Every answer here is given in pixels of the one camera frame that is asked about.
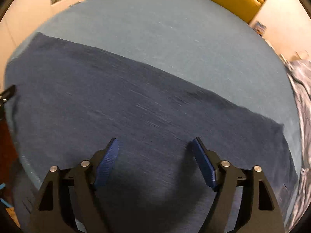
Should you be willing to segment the small blue picture card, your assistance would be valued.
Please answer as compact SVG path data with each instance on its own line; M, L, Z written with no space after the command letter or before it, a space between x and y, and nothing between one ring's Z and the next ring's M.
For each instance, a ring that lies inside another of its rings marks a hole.
M259 21L257 21L252 28L260 36L263 36L266 31L266 26Z

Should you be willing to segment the dark blue denim jeans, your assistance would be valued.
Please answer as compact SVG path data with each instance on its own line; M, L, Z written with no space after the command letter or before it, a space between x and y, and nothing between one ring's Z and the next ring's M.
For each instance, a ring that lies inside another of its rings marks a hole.
M40 185L111 138L119 154L97 197L116 232L197 232L214 199L190 151L200 137L235 166L263 168L285 215L298 176L283 126L153 66L36 34L13 58L6 113L23 165Z

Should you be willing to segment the grey star-patterned duvet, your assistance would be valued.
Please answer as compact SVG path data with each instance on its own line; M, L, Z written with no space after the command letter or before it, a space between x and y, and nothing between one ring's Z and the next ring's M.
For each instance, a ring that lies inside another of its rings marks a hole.
M301 169L297 197L286 230L301 229L310 223L310 60L285 61L299 117L301 133Z

